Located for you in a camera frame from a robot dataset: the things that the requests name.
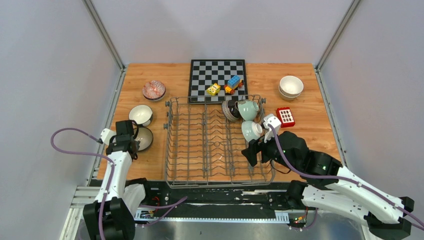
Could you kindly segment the blue zigzag bowl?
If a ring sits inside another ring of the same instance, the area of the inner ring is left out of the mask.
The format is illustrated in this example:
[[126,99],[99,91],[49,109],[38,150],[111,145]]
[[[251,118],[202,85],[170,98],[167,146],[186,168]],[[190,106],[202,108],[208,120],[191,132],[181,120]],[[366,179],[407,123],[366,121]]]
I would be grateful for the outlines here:
[[165,95],[165,93],[165,85],[158,80],[148,81],[142,88],[143,96],[147,96],[148,98],[158,98]]

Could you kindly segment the mint green bowl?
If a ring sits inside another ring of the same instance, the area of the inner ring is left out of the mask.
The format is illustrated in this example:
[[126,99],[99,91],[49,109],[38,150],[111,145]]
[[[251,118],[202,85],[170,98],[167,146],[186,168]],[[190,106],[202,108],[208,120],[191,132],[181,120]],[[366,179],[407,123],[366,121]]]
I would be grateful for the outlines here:
[[239,100],[237,103],[237,109],[240,116],[245,121],[253,121],[260,110],[259,105],[256,101],[252,100]]

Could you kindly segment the light blue striped bowl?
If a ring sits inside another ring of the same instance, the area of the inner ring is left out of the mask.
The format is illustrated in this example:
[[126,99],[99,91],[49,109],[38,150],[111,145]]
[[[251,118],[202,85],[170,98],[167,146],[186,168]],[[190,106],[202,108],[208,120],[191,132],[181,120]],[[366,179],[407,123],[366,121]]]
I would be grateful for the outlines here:
[[241,131],[246,142],[258,140],[263,134],[263,127],[254,121],[244,121],[241,124]]

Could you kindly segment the teal white dotted bowl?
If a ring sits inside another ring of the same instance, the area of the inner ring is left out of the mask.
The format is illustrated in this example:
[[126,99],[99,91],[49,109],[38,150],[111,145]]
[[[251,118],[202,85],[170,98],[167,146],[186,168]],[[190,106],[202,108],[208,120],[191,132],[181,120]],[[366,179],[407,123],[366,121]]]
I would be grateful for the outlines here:
[[139,127],[147,127],[153,121],[153,110],[148,105],[137,105],[129,112],[129,119]]

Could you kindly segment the dark teal glazed bowl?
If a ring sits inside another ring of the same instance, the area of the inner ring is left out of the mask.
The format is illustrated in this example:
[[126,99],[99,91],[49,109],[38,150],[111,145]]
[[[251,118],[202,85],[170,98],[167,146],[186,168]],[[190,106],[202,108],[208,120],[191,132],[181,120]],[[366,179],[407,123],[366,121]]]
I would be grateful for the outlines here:
[[141,127],[138,129],[138,134],[135,138],[136,141],[139,142],[138,151],[147,150],[153,143],[154,135],[153,132],[146,127]]

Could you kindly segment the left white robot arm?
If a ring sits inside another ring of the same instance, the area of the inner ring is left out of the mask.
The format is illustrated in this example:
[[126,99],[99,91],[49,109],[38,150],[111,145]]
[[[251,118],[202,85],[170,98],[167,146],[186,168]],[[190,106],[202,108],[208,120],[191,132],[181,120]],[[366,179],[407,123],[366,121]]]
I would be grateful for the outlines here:
[[127,174],[138,158],[139,127],[134,120],[122,120],[115,130],[104,129],[100,139],[107,145],[105,179],[93,203],[83,208],[83,218],[91,240],[132,240],[138,205],[149,206],[153,193],[145,188],[144,179],[127,185]]

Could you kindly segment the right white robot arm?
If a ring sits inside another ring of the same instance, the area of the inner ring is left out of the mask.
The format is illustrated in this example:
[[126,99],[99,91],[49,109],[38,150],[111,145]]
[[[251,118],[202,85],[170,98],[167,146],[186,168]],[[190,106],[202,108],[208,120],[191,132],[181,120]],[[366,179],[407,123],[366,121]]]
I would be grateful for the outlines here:
[[413,224],[405,219],[414,210],[410,197],[391,196],[352,173],[331,155],[310,150],[306,141],[285,131],[277,138],[244,133],[248,147],[242,150],[251,166],[261,161],[277,162],[299,174],[304,181],[290,182],[285,194],[292,209],[312,207],[330,211],[368,227],[383,240],[403,240],[410,236]]

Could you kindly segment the beige floral bowl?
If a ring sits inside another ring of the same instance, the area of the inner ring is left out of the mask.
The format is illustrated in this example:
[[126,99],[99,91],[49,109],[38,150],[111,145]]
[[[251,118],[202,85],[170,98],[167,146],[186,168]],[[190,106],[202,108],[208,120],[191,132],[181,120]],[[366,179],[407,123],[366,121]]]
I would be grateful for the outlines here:
[[301,94],[294,94],[294,95],[286,95],[286,92],[282,91],[280,88],[278,89],[280,97],[288,102],[294,101],[297,97],[299,97]]

